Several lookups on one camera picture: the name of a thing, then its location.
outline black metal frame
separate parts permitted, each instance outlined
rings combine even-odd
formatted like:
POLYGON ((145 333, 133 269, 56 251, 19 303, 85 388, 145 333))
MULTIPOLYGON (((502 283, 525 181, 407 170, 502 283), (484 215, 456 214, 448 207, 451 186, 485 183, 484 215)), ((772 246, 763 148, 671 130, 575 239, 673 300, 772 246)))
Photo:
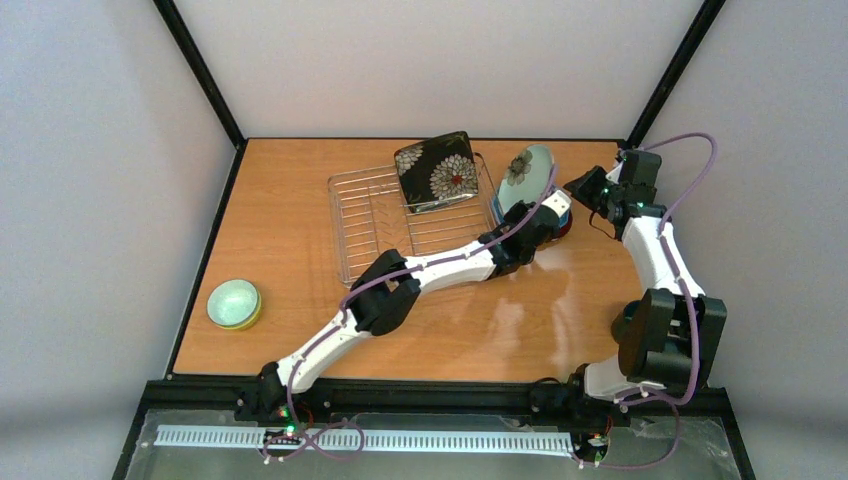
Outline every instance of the black metal frame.
MULTIPOLYGON (((203 60, 197 45, 194 43, 174 2, 172 0, 153 0, 153 2, 156 4, 171 34, 174 36, 177 45, 185 56, 186 62, 197 77, 222 127, 236 147, 236 154, 233 158, 232 168, 227 177, 221 202, 218 206, 200 267, 189 296, 188 305, 186 306, 180 324, 179 333, 171 352, 166 370, 166 379, 147 383, 115 469, 113 476, 115 479, 124 478, 127 473, 130 459, 136 447, 136 441, 144 424, 145 415, 149 410, 235 410, 237 408, 236 402, 243 391, 251 388, 256 381, 255 377, 178 375, 173 372, 177 353, 179 352, 191 311, 197 299, 198 289, 206 271, 206 266, 211 256, 212 248, 249 139, 245 139, 242 135, 235 118, 227 107, 220 90, 212 78, 211 72, 203 60)), ((654 90, 653 95, 648 100, 629 138, 626 141, 619 139, 610 139, 608 141, 615 141, 622 148, 634 147, 642 142, 723 4, 724 0, 704 1, 701 9, 692 21, 686 36, 683 38, 677 52, 654 90)), ((541 140, 599 141, 599 139, 541 140)), ((531 388, 539 388, 539 386, 515 383, 319 379, 308 392, 308 398, 312 402, 318 402, 315 405, 323 405, 325 399, 330 401, 333 414, 361 411, 486 413, 511 416, 519 419, 530 419, 535 425, 551 422, 551 425, 565 429, 576 428, 580 430, 591 426, 591 419, 589 424, 574 422, 573 419, 564 423, 561 417, 550 417, 546 419, 538 413, 533 413, 531 399, 528 395, 531 388)), ((323 411, 317 407, 315 411, 319 421, 321 419, 326 420, 324 417, 330 413, 329 409, 323 411)), ((646 404, 634 407, 630 413, 639 415, 669 415, 669 411, 663 404, 646 404)), ((683 416, 711 416, 721 418, 742 477, 746 479, 754 478, 751 463, 745 451, 736 418, 733 415, 733 409, 724 389, 705 389, 699 391, 692 402, 680 408, 680 413, 683 416)))

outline white wall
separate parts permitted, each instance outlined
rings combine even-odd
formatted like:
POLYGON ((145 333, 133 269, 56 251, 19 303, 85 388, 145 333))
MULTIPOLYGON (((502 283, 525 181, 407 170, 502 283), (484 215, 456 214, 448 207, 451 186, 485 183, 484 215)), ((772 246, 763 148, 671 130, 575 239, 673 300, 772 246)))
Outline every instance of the white wall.
POLYGON ((152 2, 2 2, 0 51, 0 478, 109 478, 233 149, 152 2))
POLYGON ((700 0, 179 1, 246 136, 625 138, 700 0))
MULTIPOLYGON (((728 2, 646 143, 713 133, 721 157, 675 219, 728 320, 727 386, 759 478, 848 475, 848 4, 728 2)), ((662 149, 660 200, 701 140, 662 149)))

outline flower pattern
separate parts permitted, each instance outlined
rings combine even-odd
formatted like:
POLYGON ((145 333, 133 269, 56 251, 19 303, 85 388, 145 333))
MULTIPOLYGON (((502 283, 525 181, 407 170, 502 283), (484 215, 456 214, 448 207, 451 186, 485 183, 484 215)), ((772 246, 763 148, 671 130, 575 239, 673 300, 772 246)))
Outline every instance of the flower pattern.
POLYGON ((411 147, 404 148, 399 151, 397 155, 395 155, 395 163, 398 167, 398 175, 403 175, 406 173, 415 162, 421 158, 421 154, 424 152, 424 149, 421 145, 413 145, 411 147))
POLYGON ((524 150, 515 157, 509 164, 506 173, 506 183, 512 185, 521 185, 524 181, 524 175, 530 173, 530 160, 533 159, 533 154, 530 150, 524 150))
POLYGON ((430 175, 430 190, 439 200, 464 193, 477 193, 477 169, 462 155, 451 155, 436 165, 430 175))

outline dish rack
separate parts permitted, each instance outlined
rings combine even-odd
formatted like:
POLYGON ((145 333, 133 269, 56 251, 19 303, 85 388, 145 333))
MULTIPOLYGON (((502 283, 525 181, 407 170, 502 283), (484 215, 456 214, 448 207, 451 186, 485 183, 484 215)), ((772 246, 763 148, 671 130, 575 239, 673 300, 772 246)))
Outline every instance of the dish rack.
POLYGON ((482 157, 474 164, 476 195, 450 199, 450 205, 422 213, 413 213, 410 207, 435 202, 407 204, 394 165, 330 177, 327 186, 339 280, 349 287, 386 250, 395 248, 404 256, 430 255, 461 247, 497 226, 492 178, 482 157))

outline wooden tabletop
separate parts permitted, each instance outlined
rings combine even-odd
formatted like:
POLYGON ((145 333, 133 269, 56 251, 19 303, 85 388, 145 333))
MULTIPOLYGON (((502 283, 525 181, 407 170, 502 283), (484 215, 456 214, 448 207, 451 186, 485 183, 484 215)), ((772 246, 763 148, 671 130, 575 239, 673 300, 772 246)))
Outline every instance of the wooden tabletop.
MULTIPOLYGON (((337 275, 327 179, 391 165, 411 140, 252 139, 238 172, 176 373, 254 375, 311 338, 333 317, 346 289, 337 275), (244 331, 206 315, 220 283, 243 278, 262 295, 259 321, 244 331)), ((531 141, 473 140, 497 180, 531 141)), ((594 165, 608 167, 611 142, 546 142, 562 185, 594 165)), ((641 298, 621 243, 589 227, 574 202, 574 226, 540 249, 533 264, 482 284, 421 297, 393 333, 348 353, 327 377, 528 382, 565 378, 582 363, 613 355, 609 327, 641 298)), ((598 222, 608 231, 612 227, 598 222)))

